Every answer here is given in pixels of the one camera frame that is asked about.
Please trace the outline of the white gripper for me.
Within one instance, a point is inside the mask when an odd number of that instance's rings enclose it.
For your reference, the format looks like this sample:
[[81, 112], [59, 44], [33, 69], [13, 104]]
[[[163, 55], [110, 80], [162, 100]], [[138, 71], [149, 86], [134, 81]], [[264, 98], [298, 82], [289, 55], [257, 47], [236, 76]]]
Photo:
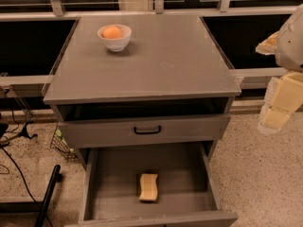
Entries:
[[283, 24], [279, 31], [257, 45], [262, 55], [274, 55], [276, 64], [290, 72], [271, 78], [258, 121], [258, 130], [270, 135], [279, 132], [296, 110], [303, 105], [303, 5]]

